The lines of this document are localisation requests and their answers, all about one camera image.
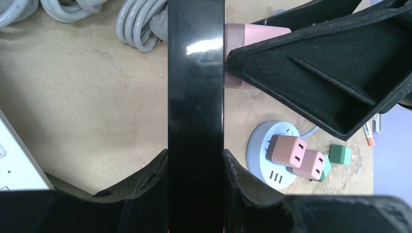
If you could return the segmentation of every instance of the power strip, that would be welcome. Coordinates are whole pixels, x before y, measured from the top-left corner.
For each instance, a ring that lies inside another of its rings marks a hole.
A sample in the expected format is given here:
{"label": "power strip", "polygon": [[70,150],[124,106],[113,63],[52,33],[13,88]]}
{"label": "power strip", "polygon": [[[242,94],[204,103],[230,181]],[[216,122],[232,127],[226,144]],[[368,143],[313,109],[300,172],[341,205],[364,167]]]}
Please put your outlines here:
{"label": "power strip", "polygon": [[266,159],[266,151],[273,135],[300,137],[294,125],[284,121],[266,121],[260,124],[250,136],[246,150],[247,167],[261,181],[274,189],[291,185],[296,175],[288,172],[285,166]]}
{"label": "power strip", "polygon": [[52,184],[0,110],[0,192],[48,189]]}

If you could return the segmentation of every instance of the pink plug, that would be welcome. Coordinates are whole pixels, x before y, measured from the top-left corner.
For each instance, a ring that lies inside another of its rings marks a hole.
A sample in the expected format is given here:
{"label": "pink plug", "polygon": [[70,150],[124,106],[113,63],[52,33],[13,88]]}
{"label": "pink plug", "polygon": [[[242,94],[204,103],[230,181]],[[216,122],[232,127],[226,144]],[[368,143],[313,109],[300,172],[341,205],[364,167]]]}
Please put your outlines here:
{"label": "pink plug", "polygon": [[325,165],[325,155],[316,150],[306,150],[300,168],[293,168],[292,172],[298,176],[319,180]]}
{"label": "pink plug", "polygon": [[306,142],[300,137],[273,135],[266,158],[272,162],[299,168],[306,150]]}

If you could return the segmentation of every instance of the round power strip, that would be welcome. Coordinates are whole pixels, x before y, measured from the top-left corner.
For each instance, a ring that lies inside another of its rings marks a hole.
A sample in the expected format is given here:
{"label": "round power strip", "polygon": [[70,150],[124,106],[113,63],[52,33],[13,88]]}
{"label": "round power strip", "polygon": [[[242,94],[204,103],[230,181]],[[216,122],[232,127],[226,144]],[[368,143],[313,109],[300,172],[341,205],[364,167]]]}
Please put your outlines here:
{"label": "round power strip", "polygon": [[253,131],[247,144],[247,167],[252,174],[270,187],[283,189],[295,181],[296,175],[288,172],[285,166],[274,164],[266,159],[266,151],[273,135],[300,137],[299,131],[288,122],[263,122]]}

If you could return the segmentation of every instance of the white power cable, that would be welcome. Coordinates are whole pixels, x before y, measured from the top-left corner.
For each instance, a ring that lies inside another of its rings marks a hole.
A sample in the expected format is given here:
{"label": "white power cable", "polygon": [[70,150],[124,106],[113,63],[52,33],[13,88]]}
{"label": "white power cable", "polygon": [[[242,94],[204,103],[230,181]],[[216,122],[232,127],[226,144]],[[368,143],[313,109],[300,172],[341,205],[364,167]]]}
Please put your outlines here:
{"label": "white power cable", "polygon": [[59,0],[40,0],[44,10],[52,18],[63,23],[72,23],[89,17],[102,9],[107,0],[77,0],[70,6],[61,5]]}
{"label": "white power cable", "polygon": [[152,50],[159,37],[152,33],[149,21],[155,14],[160,13],[166,2],[167,0],[127,0],[116,21],[119,40],[141,52]]}
{"label": "white power cable", "polygon": [[0,0],[0,28],[32,15],[38,0]]}
{"label": "white power cable", "polygon": [[302,139],[305,139],[309,136],[311,136],[314,132],[316,132],[319,129],[319,126],[315,125],[311,130],[307,131],[306,133],[302,134],[300,137]]}

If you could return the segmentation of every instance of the beige table surface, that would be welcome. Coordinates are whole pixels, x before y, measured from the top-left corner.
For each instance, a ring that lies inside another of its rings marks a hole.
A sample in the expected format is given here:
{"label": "beige table surface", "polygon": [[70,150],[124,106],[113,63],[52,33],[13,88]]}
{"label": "beige table surface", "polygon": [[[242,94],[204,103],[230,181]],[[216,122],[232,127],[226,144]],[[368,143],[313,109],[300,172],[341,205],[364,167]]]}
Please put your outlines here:
{"label": "beige table surface", "polygon": [[[227,0],[226,22],[253,22],[305,0]],[[96,193],[148,164],[167,147],[167,48],[148,54],[123,45],[115,21],[123,1],[63,24],[39,9],[0,30],[0,108],[48,172]],[[304,132],[307,120],[260,91],[225,92],[225,147],[246,166],[253,129],[285,120]],[[309,149],[342,143],[319,130]],[[298,179],[286,193],[371,194],[372,149],[358,132],[346,145],[351,166],[333,166],[324,183]]]}

